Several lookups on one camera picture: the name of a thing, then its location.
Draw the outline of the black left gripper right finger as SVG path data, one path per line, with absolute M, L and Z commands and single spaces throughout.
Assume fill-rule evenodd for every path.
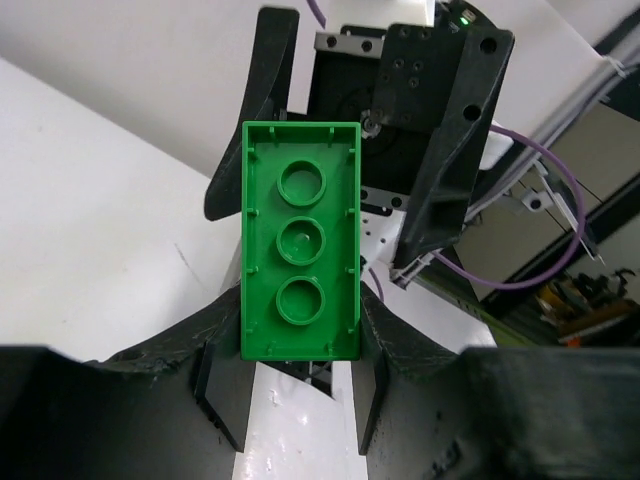
M 453 353 L 361 290 L 351 365 L 373 479 L 635 479 L 635 348 Z

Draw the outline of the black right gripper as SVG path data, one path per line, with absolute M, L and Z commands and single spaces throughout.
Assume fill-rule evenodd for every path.
M 217 221 L 241 209 L 242 126 L 287 109 L 299 12 L 259 10 L 237 125 L 204 198 Z M 307 113 L 361 128 L 361 197 L 409 200 L 394 266 L 461 234 L 514 47 L 509 30 L 393 24 L 317 33 Z

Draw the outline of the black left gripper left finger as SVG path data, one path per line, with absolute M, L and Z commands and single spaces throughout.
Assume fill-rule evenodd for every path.
M 245 445 L 250 367 L 240 290 L 98 362 L 1 350 L 5 479 L 229 479 Z

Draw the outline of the green lego plate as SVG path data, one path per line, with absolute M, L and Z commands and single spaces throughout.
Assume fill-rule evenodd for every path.
M 360 191 L 359 123 L 244 123 L 243 359 L 359 359 Z

